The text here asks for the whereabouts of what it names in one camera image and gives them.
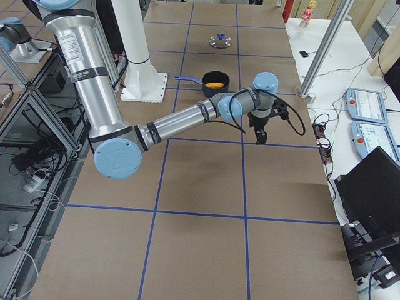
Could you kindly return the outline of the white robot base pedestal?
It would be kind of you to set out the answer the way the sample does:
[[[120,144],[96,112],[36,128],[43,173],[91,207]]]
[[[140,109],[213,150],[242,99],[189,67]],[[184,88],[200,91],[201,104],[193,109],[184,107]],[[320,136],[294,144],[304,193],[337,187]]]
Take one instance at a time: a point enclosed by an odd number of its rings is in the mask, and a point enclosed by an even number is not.
[[[157,72],[151,63],[139,1],[114,1],[112,5],[128,61],[121,99],[161,103],[168,75]]]

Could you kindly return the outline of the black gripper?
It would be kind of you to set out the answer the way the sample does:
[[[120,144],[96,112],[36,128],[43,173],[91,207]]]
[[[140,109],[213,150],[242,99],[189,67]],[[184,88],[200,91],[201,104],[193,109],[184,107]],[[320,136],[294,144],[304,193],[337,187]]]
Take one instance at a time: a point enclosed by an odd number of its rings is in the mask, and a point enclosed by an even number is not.
[[[268,134],[264,131],[264,127],[269,121],[269,116],[258,117],[251,112],[249,112],[247,116],[249,119],[249,127],[254,128],[256,144],[266,144]]]

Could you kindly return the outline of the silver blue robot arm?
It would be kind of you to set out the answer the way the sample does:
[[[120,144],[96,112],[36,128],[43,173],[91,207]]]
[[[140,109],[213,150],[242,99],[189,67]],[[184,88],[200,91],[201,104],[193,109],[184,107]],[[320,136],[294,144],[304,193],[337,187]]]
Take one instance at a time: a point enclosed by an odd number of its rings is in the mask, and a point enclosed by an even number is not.
[[[240,91],[218,91],[180,111],[146,124],[134,124],[129,102],[162,102],[168,81],[168,75],[156,71],[150,61],[139,3],[112,2],[128,62],[121,93],[113,87],[96,41],[94,2],[38,1],[37,6],[46,28],[59,42],[71,81],[87,113],[94,164],[104,177],[120,180],[132,176],[150,147],[217,118],[236,124],[247,115],[257,142],[266,142],[264,127],[278,100],[279,81],[275,74],[261,72]]]

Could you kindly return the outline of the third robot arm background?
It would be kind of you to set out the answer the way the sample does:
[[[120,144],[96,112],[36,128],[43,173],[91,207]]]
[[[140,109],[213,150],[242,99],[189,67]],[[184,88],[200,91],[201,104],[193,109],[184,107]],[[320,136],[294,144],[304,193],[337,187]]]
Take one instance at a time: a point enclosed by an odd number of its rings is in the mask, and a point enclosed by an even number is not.
[[[1,48],[7,53],[17,51],[24,59],[48,50],[48,46],[40,48],[33,41],[30,33],[18,17],[6,17],[1,20]]]

